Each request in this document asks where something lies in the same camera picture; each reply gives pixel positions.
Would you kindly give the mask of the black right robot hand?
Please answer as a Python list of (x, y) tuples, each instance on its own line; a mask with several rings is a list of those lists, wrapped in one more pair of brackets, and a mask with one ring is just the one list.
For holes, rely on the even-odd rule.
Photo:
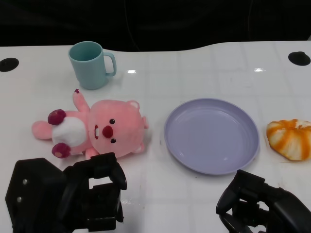
[(216, 214), (231, 233), (310, 233), (311, 212), (294, 194), (268, 185), (265, 179), (238, 170), (221, 195)]

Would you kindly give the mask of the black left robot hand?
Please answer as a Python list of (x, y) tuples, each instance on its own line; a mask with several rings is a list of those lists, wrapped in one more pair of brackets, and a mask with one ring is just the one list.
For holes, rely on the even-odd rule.
[(60, 170), (45, 158), (16, 162), (5, 201), (15, 233), (114, 230), (123, 222), (124, 171), (114, 153)]

